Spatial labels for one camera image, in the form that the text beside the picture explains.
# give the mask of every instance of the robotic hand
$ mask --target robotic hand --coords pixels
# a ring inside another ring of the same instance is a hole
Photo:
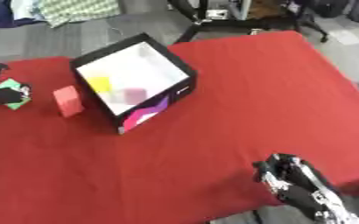
[[[309,219],[322,224],[359,224],[359,217],[347,210],[341,195],[307,161],[273,154],[253,166],[257,182],[264,182],[278,200],[297,207]]]

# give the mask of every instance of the chair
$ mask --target chair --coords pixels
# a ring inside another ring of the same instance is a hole
[[[288,10],[292,2],[300,6],[298,12]],[[312,28],[322,34],[320,41],[325,43],[328,41],[328,34],[315,23],[314,15],[306,13],[312,2],[313,0],[279,1],[277,4],[281,4],[285,9],[285,15],[247,19],[251,0],[229,0],[228,10],[209,10],[209,0],[200,0],[198,8],[194,8],[188,0],[168,0],[171,6],[193,22],[176,43],[188,42],[198,32],[211,28],[241,28],[246,29],[247,34],[251,34],[252,30],[270,30],[277,24],[289,24],[297,32],[301,31],[301,26]]]

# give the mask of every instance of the table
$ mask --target table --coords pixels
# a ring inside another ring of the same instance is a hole
[[[334,184],[359,180],[359,90],[291,31],[171,46],[196,91],[124,136],[81,92],[62,118],[68,59],[10,63],[32,102],[0,107],[0,224],[195,224],[275,203],[251,163],[273,152]]]

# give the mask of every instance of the colorful paper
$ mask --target colorful paper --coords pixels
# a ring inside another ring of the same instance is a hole
[[[87,78],[89,86],[91,86],[96,93],[108,93],[113,90],[109,77],[96,76]]]

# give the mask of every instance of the open box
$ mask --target open box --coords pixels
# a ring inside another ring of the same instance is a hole
[[[74,59],[71,67],[120,134],[196,87],[196,72],[145,33]]]

